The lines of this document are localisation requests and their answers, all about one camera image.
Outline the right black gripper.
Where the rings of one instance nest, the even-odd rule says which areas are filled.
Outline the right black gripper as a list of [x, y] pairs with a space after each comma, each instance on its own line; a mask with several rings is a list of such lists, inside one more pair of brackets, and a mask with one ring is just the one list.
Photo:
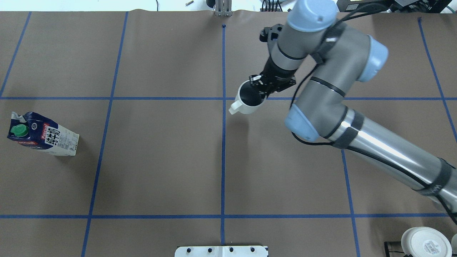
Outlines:
[[281, 92], [295, 85], [295, 73], [297, 69], [285, 70], [278, 67], [268, 58], [260, 75], [249, 76], [249, 85], [262, 99], [268, 98], [269, 94]]

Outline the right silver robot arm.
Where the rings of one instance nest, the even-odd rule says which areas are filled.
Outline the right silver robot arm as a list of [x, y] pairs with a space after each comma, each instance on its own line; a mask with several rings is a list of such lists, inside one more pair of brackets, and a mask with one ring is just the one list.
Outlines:
[[230, 113], [252, 113], [271, 95], [292, 86], [284, 123], [306, 145], [345, 150], [386, 169], [398, 182], [432, 200], [456, 223], [456, 166], [409, 141], [348, 104], [356, 83], [384, 67], [388, 48], [348, 24], [370, 6], [338, 18], [331, 0], [298, 0], [284, 24], [267, 26], [259, 40], [268, 57], [261, 72], [243, 82]]

